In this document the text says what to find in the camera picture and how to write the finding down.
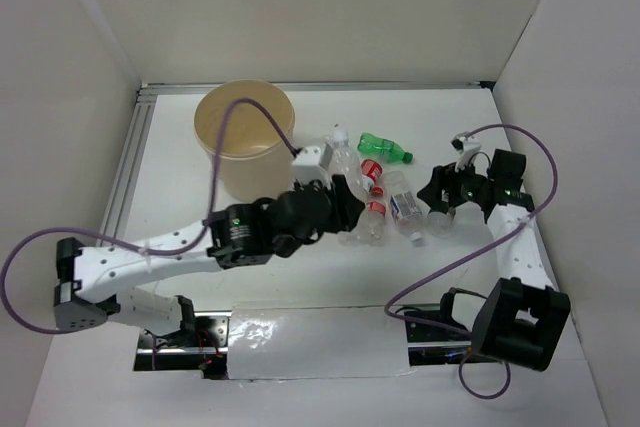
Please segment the small red label bottle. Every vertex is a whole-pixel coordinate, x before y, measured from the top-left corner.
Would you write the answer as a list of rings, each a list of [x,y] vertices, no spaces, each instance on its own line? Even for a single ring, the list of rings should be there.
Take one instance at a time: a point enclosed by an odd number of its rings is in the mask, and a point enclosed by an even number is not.
[[[382,246],[386,235],[386,213],[384,191],[381,187],[374,187],[366,203],[366,209],[359,219],[360,241],[370,246]]]

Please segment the black label clear bottle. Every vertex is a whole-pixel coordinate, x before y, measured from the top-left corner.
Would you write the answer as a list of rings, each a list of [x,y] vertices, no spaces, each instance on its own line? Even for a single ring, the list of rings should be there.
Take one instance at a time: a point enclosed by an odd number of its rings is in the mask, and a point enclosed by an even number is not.
[[[426,215],[429,233],[438,238],[449,237],[453,232],[455,216],[456,210],[452,208],[445,212],[431,209]]]

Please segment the blue label water bottle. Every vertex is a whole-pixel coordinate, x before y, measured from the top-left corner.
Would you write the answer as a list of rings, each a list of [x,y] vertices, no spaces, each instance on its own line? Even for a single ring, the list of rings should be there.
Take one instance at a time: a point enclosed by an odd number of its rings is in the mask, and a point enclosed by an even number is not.
[[[423,213],[402,171],[387,171],[381,177],[385,202],[397,231],[414,247],[426,243]]]

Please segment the clear crushed bottle white cap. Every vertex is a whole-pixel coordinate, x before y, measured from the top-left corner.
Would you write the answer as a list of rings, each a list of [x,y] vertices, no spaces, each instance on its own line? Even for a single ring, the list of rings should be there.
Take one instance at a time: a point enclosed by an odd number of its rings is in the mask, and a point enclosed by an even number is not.
[[[343,246],[380,246],[382,235],[371,228],[353,229],[351,232],[340,232],[338,241]]]

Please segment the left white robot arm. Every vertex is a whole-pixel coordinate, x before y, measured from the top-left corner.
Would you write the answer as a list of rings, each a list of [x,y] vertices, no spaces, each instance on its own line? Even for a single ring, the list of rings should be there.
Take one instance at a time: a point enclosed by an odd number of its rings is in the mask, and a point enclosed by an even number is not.
[[[313,181],[276,199],[233,204],[207,224],[151,238],[134,250],[62,239],[56,245],[55,324],[77,332],[113,321],[187,345],[197,334],[192,301],[151,293],[144,285],[289,258],[325,233],[352,231],[364,209],[344,176],[335,175],[329,187]]]

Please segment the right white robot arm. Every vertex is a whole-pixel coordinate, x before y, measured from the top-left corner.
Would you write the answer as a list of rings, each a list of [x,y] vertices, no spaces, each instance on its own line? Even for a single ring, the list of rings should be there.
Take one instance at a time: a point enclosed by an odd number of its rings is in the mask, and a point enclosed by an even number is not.
[[[418,192],[432,213],[449,214],[474,203],[493,238],[499,279],[471,329],[473,351],[535,371],[548,368],[568,319],[571,303],[547,275],[531,225],[532,197],[522,190],[526,157],[497,149],[487,173],[473,165],[436,166]]]

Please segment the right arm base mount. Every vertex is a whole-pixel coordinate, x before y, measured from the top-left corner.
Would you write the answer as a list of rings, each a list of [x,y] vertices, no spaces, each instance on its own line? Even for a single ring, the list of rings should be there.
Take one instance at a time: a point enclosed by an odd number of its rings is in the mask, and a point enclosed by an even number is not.
[[[452,287],[445,292],[438,306],[404,305],[394,311],[405,317],[426,321],[406,321],[408,356],[411,366],[443,365],[458,363],[471,347],[470,329],[454,319],[454,303],[457,297],[470,296],[474,300],[486,300],[486,296],[471,290]]]

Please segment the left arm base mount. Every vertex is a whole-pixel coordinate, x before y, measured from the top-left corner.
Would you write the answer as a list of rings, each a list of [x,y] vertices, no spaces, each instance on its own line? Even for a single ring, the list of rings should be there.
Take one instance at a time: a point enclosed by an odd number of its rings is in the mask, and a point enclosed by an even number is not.
[[[198,371],[204,379],[226,380],[231,310],[196,311],[178,297],[179,329],[165,336],[142,330],[135,372]]]

